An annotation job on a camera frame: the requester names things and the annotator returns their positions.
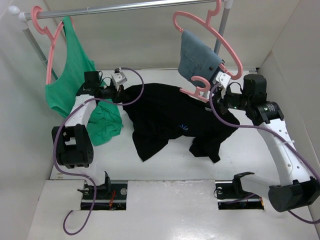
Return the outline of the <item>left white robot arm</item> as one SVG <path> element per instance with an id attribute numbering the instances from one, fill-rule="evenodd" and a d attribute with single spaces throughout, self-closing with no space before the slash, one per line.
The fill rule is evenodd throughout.
<path id="1" fill-rule="evenodd" d="M 54 165 L 62 174 L 89 179 L 96 170 L 91 166 L 94 148 L 87 129 L 90 117 L 99 103 L 121 102 L 127 78 L 118 68 L 111 74 L 109 85 L 103 81 L 98 71 L 86 71 L 70 115 L 62 126 L 52 129 Z"/>

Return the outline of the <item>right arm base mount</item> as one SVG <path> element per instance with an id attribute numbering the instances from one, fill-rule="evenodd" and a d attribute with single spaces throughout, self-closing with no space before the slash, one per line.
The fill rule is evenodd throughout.
<path id="1" fill-rule="evenodd" d="M 263 199 L 244 191 L 241 178 L 254 175 L 253 172 L 242 172 L 233 176 L 232 180 L 216 180 L 213 196 L 217 199 L 218 210 L 264 210 Z"/>

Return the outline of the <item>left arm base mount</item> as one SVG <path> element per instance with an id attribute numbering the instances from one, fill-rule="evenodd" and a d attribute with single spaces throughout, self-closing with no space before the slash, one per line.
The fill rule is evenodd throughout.
<path id="1" fill-rule="evenodd" d="M 94 187 L 84 184 L 80 203 L 81 210 L 89 210 L 94 199 Z M 124 211 L 127 208 L 128 181 L 111 180 L 105 172 L 104 183 L 97 186 L 96 198 L 93 206 L 94 211 Z"/>

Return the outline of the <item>black t shirt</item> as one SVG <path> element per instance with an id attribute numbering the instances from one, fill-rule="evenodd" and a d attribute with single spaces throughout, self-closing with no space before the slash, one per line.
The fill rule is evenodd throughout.
<path id="1" fill-rule="evenodd" d="M 219 121 L 205 103 L 161 83 L 132 85 L 124 90 L 123 110 L 133 123 L 132 139 L 137 154 L 146 161 L 170 140 L 192 137 L 189 151 L 194 157 L 220 160 L 221 144 L 235 131 Z"/>

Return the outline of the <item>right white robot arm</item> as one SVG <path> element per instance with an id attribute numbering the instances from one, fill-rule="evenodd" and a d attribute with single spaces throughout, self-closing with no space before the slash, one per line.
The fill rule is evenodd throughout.
<path id="1" fill-rule="evenodd" d="M 231 77 L 219 72 L 210 104 L 218 104 L 213 113 L 228 109 L 245 112 L 263 138 L 277 169 L 278 179 L 265 180 L 253 172 L 234 175 L 231 191 L 237 197 L 247 193 L 267 198 L 277 212 L 312 205 L 320 196 L 320 177 L 297 152 L 286 128 L 285 117 L 279 105 L 267 100 L 267 80 L 259 74 L 247 74 L 240 93 L 231 91 Z"/>

